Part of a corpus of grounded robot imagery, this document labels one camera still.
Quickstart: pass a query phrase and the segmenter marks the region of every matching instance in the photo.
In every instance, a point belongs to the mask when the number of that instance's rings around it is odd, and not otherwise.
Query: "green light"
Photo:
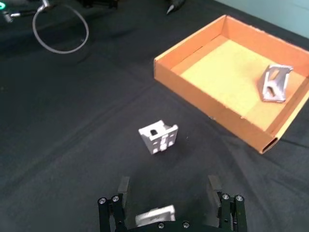
[[[5,4],[3,2],[0,2],[0,10],[3,10],[5,8]]]

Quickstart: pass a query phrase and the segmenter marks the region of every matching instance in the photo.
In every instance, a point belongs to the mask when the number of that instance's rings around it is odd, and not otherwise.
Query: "white metal part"
[[[139,133],[151,154],[166,150],[174,145],[178,126],[172,127],[164,124],[162,120],[139,129]]]
[[[135,217],[135,223],[137,226],[145,226],[156,222],[175,220],[175,208],[173,205],[153,209],[147,213],[140,214]]]
[[[293,70],[292,66],[269,65],[263,73],[259,83],[260,94],[263,101],[285,102],[285,90],[288,84],[289,73]]]

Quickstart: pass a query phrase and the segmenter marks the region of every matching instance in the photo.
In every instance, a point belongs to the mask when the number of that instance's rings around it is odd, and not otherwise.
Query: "screw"
[[[222,195],[222,198],[223,198],[224,200],[227,200],[227,199],[229,199],[229,196],[228,196],[227,194],[223,194],[223,195]]]
[[[243,197],[240,196],[240,195],[238,195],[238,196],[236,197],[236,200],[239,201],[239,202],[241,202],[241,201],[243,201]]]
[[[102,197],[99,201],[100,204],[104,204],[106,202],[106,199],[104,197]]]
[[[160,223],[158,224],[158,228],[159,228],[159,229],[163,229],[163,228],[164,228],[164,223],[160,222]]]
[[[183,227],[184,227],[185,229],[188,229],[189,226],[190,226],[189,222],[187,222],[187,221],[184,221],[184,222],[183,222]]]
[[[119,201],[119,197],[118,197],[118,196],[114,196],[114,197],[112,198],[112,201],[113,201],[113,202]]]

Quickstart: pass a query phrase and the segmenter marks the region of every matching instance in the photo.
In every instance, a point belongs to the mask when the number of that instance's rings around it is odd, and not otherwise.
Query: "cardboard box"
[[[262,102],[269,64],[291,65],[285,103]],[[260,153],[282,137],[309,97],[309,52],[222,16],[154,60],[154,77]]]

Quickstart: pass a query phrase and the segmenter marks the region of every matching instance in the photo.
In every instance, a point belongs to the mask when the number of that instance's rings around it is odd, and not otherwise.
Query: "wire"
[[[83,43],[81,45],[79,45],[77,48],[73,49],[73,50],[70,50],[70,51],[58,51],[58,50],[55,50],[53,48],[51,48],[50,46],[48,46],[46,43],[43,42],[43,40],[39,37],[39,34],[38,34],[38,31],[37,31],[37,28],[36,28],[36,20],[37,20],[37,17],[39,15],[40,12],[42,11],[37,11],[33,17],[33,20],[32,20],[32,29],[33,29],[33,33],[34,33],[34,36],[35,38],[38,40],[38,42],[45,48],[47,49],[48,51],[50,52],[53,52],[53,53],[57,53],[57,54],[70,54],[70,53],[73,53],[73,52],[76,52],[78,51],[79,49],[81,49],[87,42],[88,38],[89,38],[89,27],[88,27],[88,24],[86,22],[86,20],[83,18],[83,16],[78,13],[77,10],[75,10],[74,8],[68,6],[68,5],[62,5],[64,7],[67,7],[69,8],[70,10],[72,10],[80,19],[81,21],[83,22],[84,26],[85,26],[85,29],[86,29],[86,37],[85,37],[85,40],[83,41]]]

